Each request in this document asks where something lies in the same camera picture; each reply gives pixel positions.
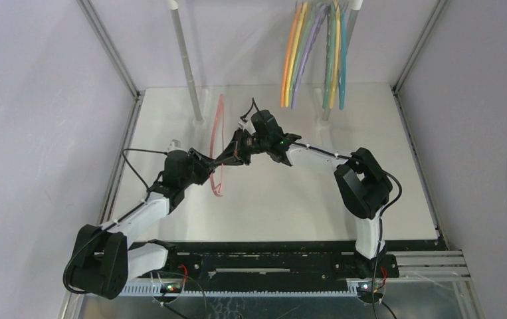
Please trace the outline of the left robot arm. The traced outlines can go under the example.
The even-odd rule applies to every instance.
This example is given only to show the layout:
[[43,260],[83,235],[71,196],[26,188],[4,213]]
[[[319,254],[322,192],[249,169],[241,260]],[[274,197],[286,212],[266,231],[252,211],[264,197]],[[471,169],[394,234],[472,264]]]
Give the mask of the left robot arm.
[[220,163],[197,150],[166,152],[163,170],[146,186],[140,202],[121,217],[100,225],[87,224],[77,236],[62,283],[73,294],[95,294],[109,300],[126,283],[153,270],[173,276],[179,259],[170,244],[138,239],[173,213],[191,185],[203,185]]

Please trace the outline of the orange plain hanger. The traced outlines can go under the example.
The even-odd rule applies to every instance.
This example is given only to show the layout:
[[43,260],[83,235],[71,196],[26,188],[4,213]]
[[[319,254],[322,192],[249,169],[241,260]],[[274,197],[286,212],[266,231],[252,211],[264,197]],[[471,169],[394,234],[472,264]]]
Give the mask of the orange plain hanger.
[[292,42],[294,40],[294,34],[296,32],[296,24],[298,20],[298,16],[300,14],[301,8],[298,5],[298,2],[295,2],[294,7],[294,16],[293,20],[291,22],[290,31],[288,34],[288,40],[286,44],[286,51],[284,55],[284,66],[282,70],[282,81],[280,86],[280,107],[285,108],[286,107],[286,99],[285,99],[285,93],[286,93],[286,81],[288,78],[288,71],[289,71],[289,64],[290,64],[290,54],[292,50]]

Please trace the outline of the yellow wavy hanger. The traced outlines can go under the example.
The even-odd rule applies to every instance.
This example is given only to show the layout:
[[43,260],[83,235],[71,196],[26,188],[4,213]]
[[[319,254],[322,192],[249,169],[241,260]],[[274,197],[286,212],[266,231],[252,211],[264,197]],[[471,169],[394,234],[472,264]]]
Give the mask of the yellow wavy hanger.
[[340,53],[340,37],[341,37],[341,9],[337,1],[334,1],[334,64],[332,72],[332,87],[330,89],[330,96],[328,102],[328,109],[334,107],[336,90],[338,89],[338,67],[339,67],[339,53]]

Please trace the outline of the purple wavy hanger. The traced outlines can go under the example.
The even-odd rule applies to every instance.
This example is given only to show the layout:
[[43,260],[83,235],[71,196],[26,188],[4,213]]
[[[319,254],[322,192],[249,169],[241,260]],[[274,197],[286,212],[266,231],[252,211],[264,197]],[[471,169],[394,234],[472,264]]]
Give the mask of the purple wavy hanger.
[[326,18],[328,12],[328,5],[324,3],[317,3],[314,8],[314,16],[312,19],[312,24],[308,29],[308,34],[306,36],[306,40],[304,43],[304,48],[302,54],[300,56],[300,64],[298,66],[298,72],[296,73],[296,78],[294,81],[294,86],[292,90],[292,101],[291,101],[291,109],[294,110],[296,108],[298,102],[298,89],[302,83],[302,76],[304,74],[306,63],[308,61],[308,57],[312,51],[312,47],[314,46],[315,40],[317,39],[318,33],[320,32],[321,26]]

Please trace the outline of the pink plain hanger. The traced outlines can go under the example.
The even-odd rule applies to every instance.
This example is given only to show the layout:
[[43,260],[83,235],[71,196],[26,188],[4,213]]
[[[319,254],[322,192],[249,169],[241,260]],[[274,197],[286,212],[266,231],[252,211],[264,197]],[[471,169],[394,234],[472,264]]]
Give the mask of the pink plain hanger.
[[[225,104],[224,95],[220,94],[215,116],[213,120],[213,128],[211,131],[211,140],[209,144],[209,155],[211,158],[217,157],[217,151],[225,145]],[[212,173],[209,177],[211,184],[211,190],[216,197],[223,196],[223,166],[220,166],[215,173]]]

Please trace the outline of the blue wavy hanger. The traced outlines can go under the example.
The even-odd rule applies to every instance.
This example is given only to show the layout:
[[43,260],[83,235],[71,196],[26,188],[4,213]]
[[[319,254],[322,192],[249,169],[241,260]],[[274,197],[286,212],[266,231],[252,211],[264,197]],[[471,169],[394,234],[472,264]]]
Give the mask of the blue wavy hanger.
[[348,53],[348,5],[345,5],[341,12],[341,47],[340,47],[340,79],[339,79],[339,109],[343,110],[346,104],[346,86],[347,86],[347,53]]

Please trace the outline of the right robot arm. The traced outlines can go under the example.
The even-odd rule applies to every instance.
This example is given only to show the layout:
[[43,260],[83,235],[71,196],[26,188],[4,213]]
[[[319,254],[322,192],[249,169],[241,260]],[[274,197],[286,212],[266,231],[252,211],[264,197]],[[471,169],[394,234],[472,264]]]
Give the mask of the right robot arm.
[[356,270],[373,276],[381,269],[385,248],[381,214],[387,208],[393,186],[373,154],[359,148],[345,156],[303,142],[301,136],[286,133],[268,110],[242,116],[227,147],[215,158],[216,165],[248,165],[251,156],[267,154],[289,167],[307,167],[331,173],[347,211],[355,217],[357,239]]

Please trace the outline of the green wavy hanger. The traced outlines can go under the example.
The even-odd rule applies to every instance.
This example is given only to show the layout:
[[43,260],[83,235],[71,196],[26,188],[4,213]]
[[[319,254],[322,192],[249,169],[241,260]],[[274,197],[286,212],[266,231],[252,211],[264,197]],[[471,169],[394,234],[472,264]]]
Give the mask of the green wavy hanger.
[[324,95],[322,101],[322,109],[327,110],[330,103],[330,92],[332,89],[332,79],[335,64],[335,46],[336,46],[336,7],[337,2],[334,1],[327,8],[327,29],[326,29],[326,69],[324,79]]

